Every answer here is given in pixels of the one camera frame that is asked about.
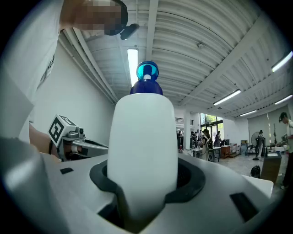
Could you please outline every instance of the person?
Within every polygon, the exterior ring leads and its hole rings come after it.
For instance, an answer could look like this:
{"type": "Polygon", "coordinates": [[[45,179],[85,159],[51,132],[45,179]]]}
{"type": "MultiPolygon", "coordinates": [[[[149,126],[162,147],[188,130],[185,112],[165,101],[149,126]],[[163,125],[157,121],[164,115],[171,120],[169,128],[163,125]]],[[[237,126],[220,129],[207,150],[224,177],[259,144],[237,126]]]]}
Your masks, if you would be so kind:
{"type": "Polygon", "coordinates": [[[208,143],[210,141],[210,133],[209,130],[205,129],[203,130],[203,136],[202,136],[202,142],[201,142],[201,146],[202,146],[202,159],[203,160],[208,160],[209,158],[209,146],[208,143]]]}
{"type": "Polygon", "coordinates": [[[215,147],[220,147],[221,146],[221,134],[220,131],[218,131],[216,137],[215,137],[215,142],[214,142],[215,147]]]}
{"type": "Polygon", "coordinates": [[[202,141],[202,133],[201,133],[201,130],[200,130],[200,133],[198,134],[198,140],[199,141],[202,141]]]}
{"type": "Polygon", "coordinates": [[[257,137],[258,139],[258,157],[261,156],[261,152],[262,152],[262,148],[263,148],[263,144],[264,144],[264,136],[262,135],[262,130],[260,130],[260,133],[257,137]]]}
{"type": "MultiPolygon", "coordinates": [[[[5,75],[2,78],[9,81],[10,87],[17,86],[32,110],[36,90],[46,80],[54,62],[60,31],[74,27],[95,35],[115,30],[120,19],[121,6],[114,1],[43,0],[19,25],[7,44],[0,60],[0,71],[5,75]]],[[[50,153],[50,137],[34,129],[29,124],[30,117],[25,120],[26,116],[21,119],[24,125],[18,138],[33,144],[42,153],[50,153]]],[[[51,153],[57,156],[54,145],[51,153]]]]}
{"type": "Polygon", "coordinates": [[[197,148],[197,132],[194,132],[194,136],[193,136],[193,138],[194,138],[194,141],[195,141],[195,147],[197,148]]]}
{"type": "Polygon", "coordinates": [[[281,189],[286,189],[289,186],[289,183],[292,179],[293,175],[293,121],[288,119],[287,113],[282,112],[279,117],[279,122],[283,122],[287,124],[287,136],[288,136],[288,144],[289,144],[289,157],[288,164],[285,173],[285,177],[281,186],[281,189]]]}

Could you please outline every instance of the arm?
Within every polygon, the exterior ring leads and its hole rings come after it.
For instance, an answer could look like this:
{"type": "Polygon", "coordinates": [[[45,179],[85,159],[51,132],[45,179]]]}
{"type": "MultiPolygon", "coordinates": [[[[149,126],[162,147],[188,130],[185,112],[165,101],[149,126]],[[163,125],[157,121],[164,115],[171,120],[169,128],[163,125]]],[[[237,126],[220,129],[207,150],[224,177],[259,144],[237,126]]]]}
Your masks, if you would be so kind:
{"type": "Polygon", "coordinates": [[[206,139],[202,139],[202,142],[201,142],[201,146],[204,146],[205,145],[205,143],[206,143],[206,139]]]}
{"type": "MultiPolygon", "coordinates": [[[[289,128],[293,128],[293,121],[289,122],[289,128]]],[[[288,136],[288,139],[293,139],[293,135],[288,136]]]]}
{"type": "MultiPolygon", "coordinates": [[[[29,124],[29,140],[41,153],[49,153],[51,138],[47,134],[36,130],[31,124],[29,124]]],[[[77,150],[81,152],[81,146],[78,146],[77,150]]],[[[64,151],[71,152],[71,145],[64,145],[64,151]]],[[[54,144],[52,145],[51,154],[59,158],[54,144]]]]}

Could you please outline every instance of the man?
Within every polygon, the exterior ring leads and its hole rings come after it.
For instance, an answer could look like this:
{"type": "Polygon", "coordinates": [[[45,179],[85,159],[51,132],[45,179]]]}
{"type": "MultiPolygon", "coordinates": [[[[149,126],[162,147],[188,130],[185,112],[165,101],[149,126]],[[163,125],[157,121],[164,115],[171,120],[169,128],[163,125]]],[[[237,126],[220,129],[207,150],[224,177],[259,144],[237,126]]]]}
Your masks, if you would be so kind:
{"type": "Polygon", "coordinates": [[[202,132],[200,130],[200,133],[198,134],[198,140],[201,141],[202,140],[202,132]]]}
{"type": "MultiPolygon", "coordinates": [[[[75,27],[96,34],[104,29],[115,30],[120,19],[121,7],[111,0],[43,0],[26,16],[7,44],[0,60],[1,78],[20,90],[23,98],[19,102],[27,99],[33,104],[44,72],[54,60],[61,30],[75,27]]],[[[29,125],[26,117],[18,120],[24,122],[19,139],[35,145],[40,152],[51,150],[57,155],[56,148],[50,148],[49,136],[29,125]]]]}
{"type": "Polygon", "coordinates": [[[293,174],[293,122],[290,119],[288,119],[287,113],[285,112],[282,112],[279,117],[279,122],[281,121],[284,124],[287,124],[287,136],[288,136],[288,143],[289,143],[288,164],[287,164],[285,177],[283,180],[283,185],[281,186],[281,189],[285,189],[285,188],[288,188],[292,178],[292,174],[293,174]]]}

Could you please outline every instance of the window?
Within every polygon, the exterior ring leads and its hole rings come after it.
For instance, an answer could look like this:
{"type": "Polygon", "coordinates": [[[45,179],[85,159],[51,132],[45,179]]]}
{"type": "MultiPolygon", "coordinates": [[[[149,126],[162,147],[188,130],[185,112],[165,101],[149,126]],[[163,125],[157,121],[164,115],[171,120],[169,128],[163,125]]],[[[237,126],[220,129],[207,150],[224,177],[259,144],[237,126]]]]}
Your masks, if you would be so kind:
{"type": "Polygon", "coordinates": [[[201,125],[206,124],[206,115],[201,113],[201,125]]]}
{"type": "Polygon", "coordinates": [[[206,115],[206,123],[211,124],[212,122],[216,122],[217,117],[213,115],[206,115]]]}
{"type": "Polygon", "coordinates": [[[221,133],[221,139],[224,139],[223,118],[201,113],[201,130],[204,129],[209,130],[213,142],[218,131],[221,133]]]}
{"type": "Polygon", "coordinates": [[[224,139],[224,124],[223,123],[218,124],[218,131],[220,131],[221,139],[224,139]]]}

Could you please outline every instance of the white wall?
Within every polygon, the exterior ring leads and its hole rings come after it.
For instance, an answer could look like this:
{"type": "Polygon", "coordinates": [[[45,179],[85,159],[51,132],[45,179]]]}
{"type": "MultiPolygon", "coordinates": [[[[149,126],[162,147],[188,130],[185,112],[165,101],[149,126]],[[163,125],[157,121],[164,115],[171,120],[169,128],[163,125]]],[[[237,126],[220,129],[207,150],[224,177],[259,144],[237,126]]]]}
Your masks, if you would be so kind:
{"type": "Polygon", "coordinates": [[[34,127],[47,133],[55,114],[84,128],[87,138],[109,144],[114,105],[77,67],[58,43],[51,75],[38,89],[34,127]]]}
{"type": "Polygon", "coordinates": [[[183,108],[179,109],[174,107],[174,115],[175,115],[175,118],[184,119],[184,109],[183,108]]]}
{"type": "Polygon", "coordinates": [[[288,111],[289,113],[287,113],[288,118],[290,118],[291,120],[293,119],[293,98],[291,98],[291,100],[288,103],[288,111]]]}
{"type": "Polygon", "coordinates": [[[250,141],[247,119],[239,119],[235,121],[223,119],[223,124],[224,138],[229,139],[230,143],[240,145],[241,140],[250,141]]]}
{"type": "Polygon", "coordinates": [[[198,131],[201,129],[201,120],[200,120],[200,114],[199,113],[193,113],[190,115],[191,119],[193,119],[193,126],[194,130],[198,131]]]}
{"type": "Polygon", "coordinates": [[[268,112],[267,114],[259,115],[248,119],[250,138],[253,133],[262,130],[263,136],[266,138],[266,145],[270,145],[270,130],[271,130],[271,143],[274,143],[274,124],[276,127],[276,140],[280,142],[281,136],[283,136],[287,130],[286,125],[279,123],[279,117],[282,112],[289,114],[287,106],[283,106],[274,111],[268,112]]]}

